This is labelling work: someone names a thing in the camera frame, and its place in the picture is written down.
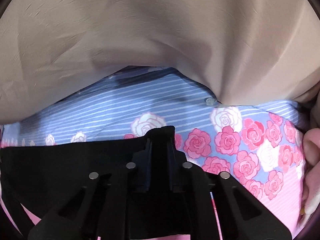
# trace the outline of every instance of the beige fabric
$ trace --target beige fabric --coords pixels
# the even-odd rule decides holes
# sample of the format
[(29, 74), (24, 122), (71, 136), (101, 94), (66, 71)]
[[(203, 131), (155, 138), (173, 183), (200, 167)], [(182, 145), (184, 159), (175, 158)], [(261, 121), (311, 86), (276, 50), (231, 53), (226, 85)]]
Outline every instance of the beige fabric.
[(0, 123), (127, 65), (173, 66), (228, 105), (306, 101), (319, 51), (307, 0), (12, 0), (0, 19)]

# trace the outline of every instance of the pink rose print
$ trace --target pink rose print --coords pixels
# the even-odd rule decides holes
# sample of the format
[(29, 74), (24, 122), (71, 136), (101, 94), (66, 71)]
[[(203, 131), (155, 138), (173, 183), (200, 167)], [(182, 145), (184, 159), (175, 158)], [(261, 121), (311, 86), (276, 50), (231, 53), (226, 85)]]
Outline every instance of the pink rose print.
[(258, 200), (262, 198), (263, 184), (260, 181), (255, 181), (254, 179), (248, 180), (244, 187)]
[(195, 128), (189, 133), (188, 139), (184, 142), (183, 150), (193, 159), (200, 156), (207, 157), (211, 153), (210, 143), (210, 135)]
[(260, 170), (259, 159), (256, 154), (240, 151), (237, 161), (233, 165), (233, 173), (242, 185), (257, 175)]
[(267, 121), (267, 126), (268, 128), (266, 130), (266, 137), (271, 143), (272, 147), (275, 148), (282, 140), (280, 127), (276, 123), (272, 123), (271, 121)]
[(247, 118), (243, 122), (241, 138), (250, 150), (257, 149), (264, 142), (264, 126), (260, 122), (254, 122)]
[(281, 145), (279, 150), (279, 167), (286, 173), (293, 163), (293, 152), (290, 145)]
[(283, 126), (283, 130), (285, 133), (285, 138), (288, 140), (288, 142), (295, 143), (296, 142), (296, 129), (293, 126), (293, 123), (289, 121), (285, 121), (285, 124)]
[(124, 139), (133, 139), (133, 138), (135, 138), (135, 136), (132, 133), (128, 133), (128, 134), (125, 134), (123, 138)]
[(270, 171), (268, 181), (264, 185), (264, 192), (270, 200), (274, 199), (283, 187), (283, 173)]
[(271, 120), (276, 123), (278, 126), (280, 126), (283, 122), (283, 118), (279, 115), (276, 115), (276, 114), (272, 114), (272, 113), (269, 113), (269, 116), (271, 118)]
[(216, 135), (214, 142), (218, 153), (233, 155), (239, 150), (240, 136), (231, 126), (226, 126)]
[(181, 134), (176, 133), (174, 135), (174, 144), (175, 144), (177, 150), (180, 149), (181, 143), (182, 143), (182, 136), (181, 136)]
[(231, 164), (224, 159), (218, 157), (207, 157), (204, 161), (202, 169), (204, 171), (219, 174), (222, 171), (227, 171), (230, 173)]
[(295, 146), (294, 153), (293, 153), (293, 161), (296, 164), (296, 166), (299, 166), (302, 160), (303, 160), (302, 149), (300, 147)]

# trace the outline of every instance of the white rose print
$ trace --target white rose print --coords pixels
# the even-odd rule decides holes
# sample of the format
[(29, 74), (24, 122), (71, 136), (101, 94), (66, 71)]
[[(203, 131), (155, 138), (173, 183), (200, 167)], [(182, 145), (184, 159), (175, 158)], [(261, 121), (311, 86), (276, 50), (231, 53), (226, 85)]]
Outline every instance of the white rose print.
[(149, 130), (153, 128), (160, 128), (166, 126), (165, 120), (153, 113), (143, 114), (140, 118), (134, 120), (131, 125), (132, 133), (136, 137), (144, 136)]
[(75, 136), (71, 138), (70, 142), (85, 142), (87, 136), (83, 132), (78, 132)]
[(298, 129), (296, 129), (295, 139), (297, 146), (300, 147), (303, 139), (303, 133), (300, 132)]
[(242, 117), (237, 107), (215, 108), (210, 119), (217, 132), (221, 132), (225, 126), (231, 126), (235, 132), (242, 130)]
[(305, 162), (302, 161), (300, 165), (296, 167), (298, 179), (301, 179), (304, 176), (304, 165), (305, 165)]
[(49, 134), (45, 139), (45, 145), (52, 146), (55, 144), (54, 137), (52, 134)]
[(18, 146), (18, 140), (11, 139), (11, 146)]
[(279, 149), (279, 145), (273, 148), (268, 140), (265, 140), (258, 148), (257, 156), (265, 172), (272, 171), (278, 167)]

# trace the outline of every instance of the black fabric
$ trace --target black fabric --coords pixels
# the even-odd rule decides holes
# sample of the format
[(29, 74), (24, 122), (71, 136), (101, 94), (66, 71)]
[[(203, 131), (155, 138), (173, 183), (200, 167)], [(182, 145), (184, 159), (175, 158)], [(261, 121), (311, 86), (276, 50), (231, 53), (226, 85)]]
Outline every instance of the black fabric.
[(11, 193), (5, 187), (2, 188), (2, 200), (9, 214), (11, 215), (20, 233), (27, 238), (30, 230), (33, 228), (33, 222), (24, 212), (20, 203), (13, 198)]
[[(174, 140), (174, 127), (165, 129)], [(106, 174), (130, 162), (133, 153), (144, 150), (147, 137), (156, 132), (157, 129), (145, 137), (129, 140), (2, 149), (0, 169), (4, 200), (23, 236), (27, 237), (33, 225), (30, 225), (20, 203), (42, 219), (52, 207), (63, 199), (68, 200), (79, 190), (89, 173)], [(161, 156), (165, 152), (166, 144), (157, 141), (153, 156)], [(151, 185), (149, 194), (133, 194), (129, 205), (133, 214), (130, 216), (133, 239), (190, 233), (185, 200), (181, 194), (170, 191), (160, 194), (152, 190)]]
[(8, 219), (0, 206), (0, 239), (1, 240), (25, 240)]
[(146, 139), (1, 149), (1, 185), (37, 217), (75, 192), (90, 172), (128, 163)]

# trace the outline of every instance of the floral print fabric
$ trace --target floral print fabric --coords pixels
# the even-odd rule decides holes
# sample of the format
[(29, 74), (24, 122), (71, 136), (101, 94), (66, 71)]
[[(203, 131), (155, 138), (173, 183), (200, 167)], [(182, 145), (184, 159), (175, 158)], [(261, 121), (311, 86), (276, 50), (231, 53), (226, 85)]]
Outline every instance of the floral print fabric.
[(1, 147), (130, 139), (173, 125), (175, 147), (188, 161), (214, 174), (230, 172), (294, 234), (305, 161), (300, 116), (290, 104), (223, 106), (176, 70), (130, 70), (5, 125)]

